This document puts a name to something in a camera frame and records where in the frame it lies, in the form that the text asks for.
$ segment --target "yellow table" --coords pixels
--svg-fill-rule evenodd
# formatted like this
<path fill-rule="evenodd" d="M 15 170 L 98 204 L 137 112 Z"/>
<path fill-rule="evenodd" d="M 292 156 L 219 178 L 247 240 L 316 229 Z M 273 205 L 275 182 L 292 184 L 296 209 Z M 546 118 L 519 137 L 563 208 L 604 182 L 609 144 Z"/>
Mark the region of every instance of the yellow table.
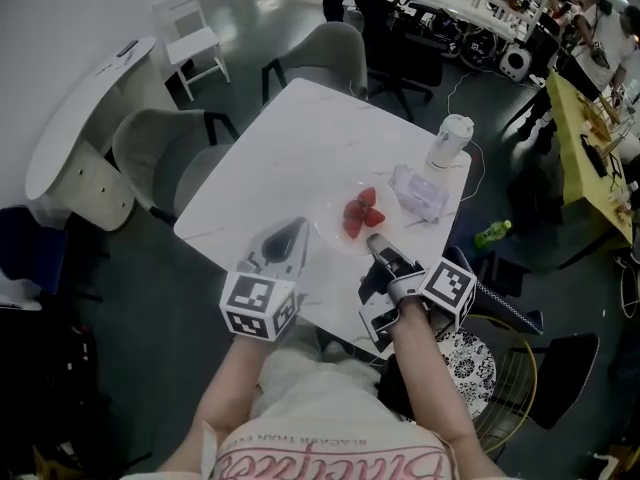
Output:
<path fill-rule="evenodd" d="M 596 213 L 604 217 L 594 223 L 596 227 L 606 230 L 612 225 L 619 233 L 617 235 L 620 245 L 633 243 L 633 230 L 631 219 L 621 219 L 615 212 L 617 204 L 609 202 L 613 180 L 611 176 L 601 178 L 587 157 L 582 146 L 580 134 L 583 133 L 585 118 L 582 115 L 582 103 L 578 99 L 578 91 L 564 78 L 552 72 L 547 79 L 547 91 L 551 100 L 551 112 L 558 127 L 557 137 L 560 144 L 560 159 L 564 169 L 564 203 L 570 204 L 580 199 L 586 199 L 596 210 Z M 605 147 L 606 142 L 599 139 L 593 133 L 588 134 L 587 141 L 592 146 Z M 613 156 L 620 162 L 618 153 L 614 150 Z M 612 172 L 611 162 L 607 166 Z M 616 178 L 617 186 L 626 184 L 624 173 L 622 179 Z"/>

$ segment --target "red strawberry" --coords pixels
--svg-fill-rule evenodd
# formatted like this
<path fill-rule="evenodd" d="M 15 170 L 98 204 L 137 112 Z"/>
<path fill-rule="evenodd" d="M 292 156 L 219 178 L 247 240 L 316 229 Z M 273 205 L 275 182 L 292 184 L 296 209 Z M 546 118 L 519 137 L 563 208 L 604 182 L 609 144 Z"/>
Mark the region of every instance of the red strawberry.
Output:
<path fill-rule="evenodd" d="M 344 207 L 342 216 L 345 219 L 357 219 L 362 221 L 362 219 L 364 218 L 364 212 L 365 211 L 362 208 L 362 205 L 354 199 L 353 201 L 349 201 Z"/>
<path fill-rule="evenodd" d="M 376 205 L 376 189 L 373 187 L 365 188 L 358 194 L 358 201 L 364 203 L 366 206 Z"/>
<path fill-rule="evenodd" d="M 342 227 L 346 231 L 347 235 L 351 238 L 356 238 L 360 234 L 362 228 L 362 220 L 360 219 L 344 219 Z"/>
<path fill-rule="evenodd" d="M 384 222 L 384 213 L 379 212 L 375 208 L 369 208 L 369 211 L 364 216 L 364 223 L 366 226 L 370 228 L 375 228 L 381 222 Z"/>

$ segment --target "person's arm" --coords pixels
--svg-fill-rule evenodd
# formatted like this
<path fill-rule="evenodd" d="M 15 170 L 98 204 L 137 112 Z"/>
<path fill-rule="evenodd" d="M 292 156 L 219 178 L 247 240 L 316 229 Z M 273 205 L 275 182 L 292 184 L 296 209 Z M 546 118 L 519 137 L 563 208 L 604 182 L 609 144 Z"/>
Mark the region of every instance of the person's arm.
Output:
<path fill-rule="evenodd" d="M 409 393 L 416 423 L 451 445 L 460 478 L 503 477 L 485 455 L 467 406 L 442 360 L 422 303 L 405 299 L 391 328 L 396 359 Z"/>
<path fill-rule="evenodd" d="M 593 50 L 593 37 L 591 37 L 592 31 L 587 19 L 582 14 L 579 14 L 574 18 L 573 25 L 582 37 L 583 41 L 589 47 L 589 50 Z"/>
<path fill-rule="evenodd" d="M 627 70 L 624 68 L 624 66 L 618 66 L 618 69 L 616 69 L 616 72 L 611 79 L 611 85 L 613 86 L 614 91 L 616 91 L 618 87 L 622 85 L 626 76 Z"/>
<path fill-rule="evenodd" d="M 272 343 L 236 336 L 202 395 L 187 436 L 158 471 L 200 473 L 202 422 L 213 428 L 218 444 L 247 422 L 262 365 L 272 348 Z"/>

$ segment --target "white chair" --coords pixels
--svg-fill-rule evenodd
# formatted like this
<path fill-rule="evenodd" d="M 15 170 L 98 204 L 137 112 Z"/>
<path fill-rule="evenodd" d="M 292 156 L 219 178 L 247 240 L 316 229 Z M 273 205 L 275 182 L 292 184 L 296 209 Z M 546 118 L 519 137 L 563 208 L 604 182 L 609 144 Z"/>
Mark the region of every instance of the white chair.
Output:
<path fill-rule="evenodd" d="M 229 71 L 227 70 L 224 58 L 222 57 L 222 51 L 220 50 L 220 39 L 205 22 L 199 0 L 163 0 L 162 2 L 152 4 L 151 11 L 160 40 L 165 45 L 169 62 L 177 68 L 178 76 L 191 101 L 193 101 L 193 94 L 191 94 L 189 85 L 209 73 L 221 70 L 227 79 L 227 83 L 231 82 Z M 202 27 L 176 40 L 176 22 L 194 14 L 200 17 Z M 180 67 L 187 60 L 207 50 L 212 50 L 216 65 L 203 73 L 187 79 Z"/>

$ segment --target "green bottle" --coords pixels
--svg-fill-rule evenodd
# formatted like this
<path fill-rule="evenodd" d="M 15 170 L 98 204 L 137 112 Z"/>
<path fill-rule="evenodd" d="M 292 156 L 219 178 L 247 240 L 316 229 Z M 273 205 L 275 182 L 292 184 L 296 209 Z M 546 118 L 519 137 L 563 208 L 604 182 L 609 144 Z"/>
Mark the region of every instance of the green bottle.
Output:
<path fill-rule="evenodd" d="M 485 231 L 478 233 L 474 242 L 478 249 L 484 249 L 491 242 L 497 242 L 507 236 L 507 232 L 511 229 L 511 221 L 497 221 L 491 224 Z"/>

